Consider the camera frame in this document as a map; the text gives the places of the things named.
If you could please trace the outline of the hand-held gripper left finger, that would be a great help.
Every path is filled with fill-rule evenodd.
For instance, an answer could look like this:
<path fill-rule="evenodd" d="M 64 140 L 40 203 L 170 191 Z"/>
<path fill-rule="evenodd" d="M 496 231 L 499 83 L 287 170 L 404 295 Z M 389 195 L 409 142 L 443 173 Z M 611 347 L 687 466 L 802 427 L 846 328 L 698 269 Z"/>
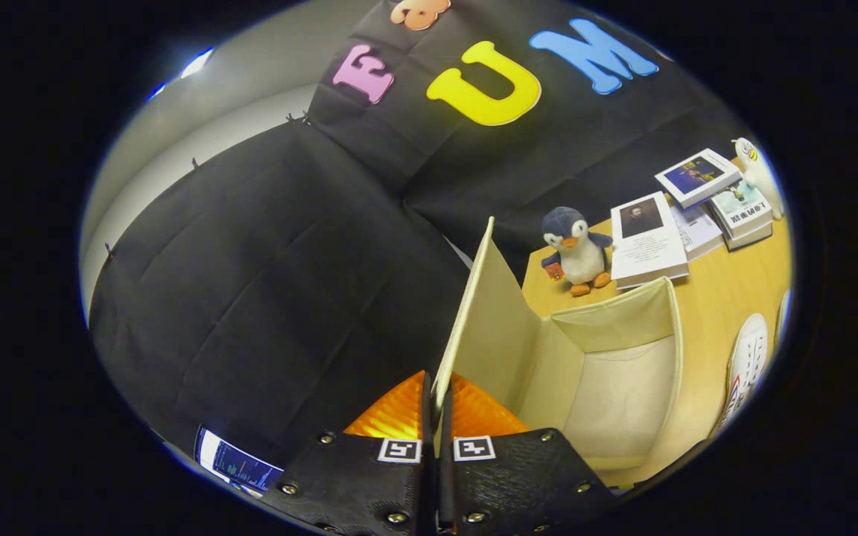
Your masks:
<path fill-rule="evenodd" d="M 261 501 L 276 514 L 321 532 L 429 535 L 431 384 L 431 374 L 412 374 L 343 431 L 317 433 Z"/>

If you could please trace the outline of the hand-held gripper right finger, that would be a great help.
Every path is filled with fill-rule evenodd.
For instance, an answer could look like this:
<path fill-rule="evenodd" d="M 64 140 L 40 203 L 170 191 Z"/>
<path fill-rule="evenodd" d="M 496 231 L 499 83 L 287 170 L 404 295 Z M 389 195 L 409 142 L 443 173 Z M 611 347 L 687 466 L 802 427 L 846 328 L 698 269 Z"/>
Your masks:
<path fill-rule="evenodd" d="M 561 431 L 522 424 L 459 374 L 444 395 L 439 433 L 442 535 L 561 535 L 616 503 Z"/>

